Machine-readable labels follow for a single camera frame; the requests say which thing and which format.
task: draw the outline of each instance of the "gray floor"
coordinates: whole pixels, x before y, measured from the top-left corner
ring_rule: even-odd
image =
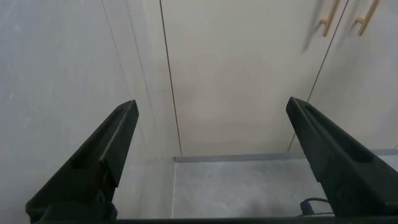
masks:
[[[398,169],[398,156],[381,156]],[[300,202],[326,198],[306,159],[177,163],[174,218],[291,217]],[[330,212],[313,202],[315,212]]]

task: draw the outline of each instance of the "metal baseboard trim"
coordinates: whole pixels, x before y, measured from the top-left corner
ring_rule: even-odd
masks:
[[[398,149],[373,149],[377,156],[397,155]],[[176,162],[221,162],[221,161],[261,161],[273,159],[304,159],[304,153],[270,153],[270,154],[248,154],[234,156],[182,156],[176,157]]]

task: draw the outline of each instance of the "cabinet door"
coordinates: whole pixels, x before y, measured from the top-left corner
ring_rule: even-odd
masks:
[[[287,152],[345,4],[323,37],[333,1],[162,1],[182,155]]]
[[[362,36],[356,18],[372,0],[349,1],[309,103],[369,149],[398,144],[398,1],[382,0]],[[289,152],[301,151],[295,138]]]

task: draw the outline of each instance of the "cabinet handle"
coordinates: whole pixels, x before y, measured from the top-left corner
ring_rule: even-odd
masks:
[[[321,21],[319,21],[321,24],[325,25],[325,28],[323,29],[322,37],[326,37],[328,35],[331,22],[333,22],[333,18],[336,14],[339,4],[340,4],[340,0],[333,1],[333,5],[331,6],[328,18],[327,19],[323,18],[323,19],[321,19]]]
[[[368,13],[366,14],[365,18],[358,17],[356,18],[356,22],[362,24],[361,28],[358,31],[358,35],[362,36],[365,32],[366,28],[368,27],[369,21],[372,19],[374,11],[377,8],[377,5],[380,3],[380,0],[373,0],[371,7],[369,8]]]

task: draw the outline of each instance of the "black cable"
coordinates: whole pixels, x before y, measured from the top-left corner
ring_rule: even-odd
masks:
[[[310,201],[318,201],[318,202],[326,202],[329,203],[328,200],[323,199],[323,198],[307,198],[304,201],[300,203],[300,208],[302,211],[302,216],[306,215],[319,215],[320,213],[315,213],[312,210],[312,206],[310,204]]]

